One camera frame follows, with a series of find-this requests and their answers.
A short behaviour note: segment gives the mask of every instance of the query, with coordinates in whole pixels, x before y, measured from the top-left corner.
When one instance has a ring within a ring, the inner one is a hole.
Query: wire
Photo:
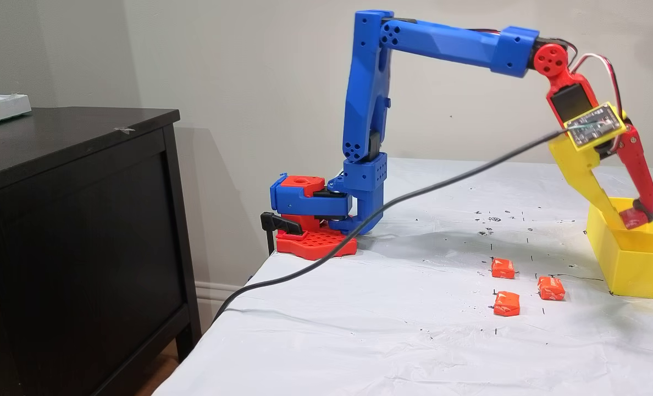
[[[622,114],[622,99],[620,97],[620,88],[617,85],[617,77],[615,75],[615,68],[612,67],[612,63],[610,63],[610,60],[606,58],[603,55],[598,55],[597,53],[583,53],[582,56],[580,56],[580,59],[578,62],[573,65],[571,68],[571,74],[575,73],[576,70],[580,67],[580,65],[585,62],[586,59],[593,57],[599,59],[603,64],[605,65],[605,69],[607,70],[607,74],[610,76],[610,80],[612,82],[612,88],[615,90],[615,101],[617,104],[617,113],[619,114],[620,118],[623,118]]]
[[[472,30],[474,32],[481,32],[481,33],[492,33],[493,35],[500,34],[500,30],[497,29],[467,29],[467,30]]]
[[[470,178],[471,176],[477,175],[480,172],[487,171],[488,169],[492,168],[493,166],[500,165],[500,163],[503,163],[503,162],[505,162],[507,160],[510,160],[510,158],[518,156],[521,153],[524,153],[525,151],[530,150],[535,146],[541,145],[542,143],[549,142],[553,138],[556,138],[557,136],[563,135],[563,133],[567,132],[568,130],[577,129],[577,128],[585,128],[587,126],[588,125],[575,125],[575,126],[572,126],[570,128],[565,128],[563,130],[558,130],[556,132],[549,133],[547,135],[544,135],[544,136],[538,138],[537,140],[533,140],[532,142],[527,143],[526,145],[520,146],[520,147],[516,148],[515,150],[512,150],[509,153],[506,153],[505,155],[500,156],[500,157],[498,157],[498,158],[496,158],[496,159],[494,159],[494,160],[492,160],[492,161],[490,161],[488,163],[485,163],[485,164],[483,164],[481,166],[478,166],[477,168],[474,168],[472,170],[468,170],[467,172],[461,173],[458,176],[454,176],[453,178],[450,178],[448,180],[444,180],[442,182],[432,184],[429,187],[424,187],[424,188],[421,188],[419,190],[408,192],[408,193],[406,193],[404,195],[400,195],[397,198],[394,198],[393,200],[389,201],[388,203],[385,203],[385,205],[382,205],[379,210],[374,211],[370,216],[368,216],[364,221],[362,221],[356,228],[353,229],[353,231],[351,231],[346,236],[346,238],[344,238],[343,241],[341,241],[341,243],[339,243],[329,253],[327,253],[324,257],[320,258],[319,260],[315,261],[314,263],[309,264],[309,266],[306,266],[305,268],[302,268],[299,271],[296,271],[296,272],[291,273],[289,275],[283,276],[281,278],[277,278],[277,279],[273,279],[273,280],[266,280],[264,282],[258,282],[258,283],[253,283],[253,285],[244,286],[243,288],[238,289],[237,291],[234,291],[233,293],[231,293],[229,298],[227,298],[224,301],[224,303],[222,304],[222,306],[219,308],[219,311],[217,311],[217,315],[214,317],[214,321],[212,321],[212,323],[217,321],[219,316],[224,311],[226,311],[226,308],[229,306],[229,304],[231,304],[232,301],[234,301],[234,299],[237,298],[237,296],[242,295],[243,293],[246,293],[247,291],[250,291],[250,290],[254,290],[254,289],[258,289],[258,288],[264,288],[266,286],[272,286],[272,285],[277,285],[279,283],[287,282],[289,280],[297,278],[298,276],[305,275],[306,273],[308,273],[308,272],[316,269],[317,267],[321,266],[322,264],[326,263],[330,258],[334,257],[334,254],[336,254],[339,250],[341,250],[341,248],[346,246],[348,241],[355,238],[358,235],[358,233],[363,228],[365,228],[365,226],[367,224],[369,224],[372,220],[377,218],[378,215],[380,215],[384,211],[388,210],[389,208],[392,208],[393,206],[399,204],[400,202],[407,201],[407,200],[409,200],[411,198],[415,198],[415,196],[420,196],[420,195],[424,195],[426,193],[431,193],[432,191],[439,190],[440,188],[444,188],[444,187],[446,187],[448,185],[452,185],[454,183],[460,182],[461,180]]]

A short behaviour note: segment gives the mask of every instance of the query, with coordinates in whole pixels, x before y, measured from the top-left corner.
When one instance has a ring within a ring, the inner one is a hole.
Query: red base
[[[346,238],[340,231],[335,231],[314,216],[282,215],[302,226],[302,235],[289,235],[279,230],[276,236],[276,250],[280,253],[292,253],[307,260],[318,260],[326,256],[333,248]],[[350,240],[335,256],[356,253],[356,240]]]

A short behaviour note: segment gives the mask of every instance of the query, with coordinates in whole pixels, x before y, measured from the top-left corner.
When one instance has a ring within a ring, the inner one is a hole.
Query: yellow box
[[[632,207],[631,198],[610,198],[618,211]],[[633,230],[613,229],[595,206],[588,212],[588,240],[610,291],[616,295],[653,298],[653,222]]]

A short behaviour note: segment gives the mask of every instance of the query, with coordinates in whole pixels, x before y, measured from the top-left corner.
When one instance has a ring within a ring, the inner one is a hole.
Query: blue arm segment
[[[326,188],[347,193],[341,198],[306,198],[289,188],[271,188],[273,210],[287,214],[342,215],[357,200],[357,214],[346,220],[329,221],[329,227],[348,233],[383,205],[383,182],[387,178],[387,154],[379,152],[385,139],[390,108],[390,56],[392,50],[415,53],[466,65],[489,68],[521,78],[539,32],[508,27],[499,35],[439,25],[421,20],[393,19],[387,10],[364,10],[355,14],[351,72],[344,111],[342,153],[344,171]],[[370,231],[378,216],[362,231]]]

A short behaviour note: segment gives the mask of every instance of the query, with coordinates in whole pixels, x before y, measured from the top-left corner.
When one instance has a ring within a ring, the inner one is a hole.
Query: white sheet
[[[475,165],[392,158],[386,200]],[[623,168],[596,175],[636,195]],[[236,299],[155,396],[653,394],[653,300],[582,279],[602,279],[587,210],[556,166],[528,163],[395,206],[356,255]],[[492,255],[517,278],[492,278]],[[252,281],[307,264],[273,254]],[[558,273],[581,278],[542,301],[535,276]],[[520,315],[493,315],[493,289],[520,294]]]

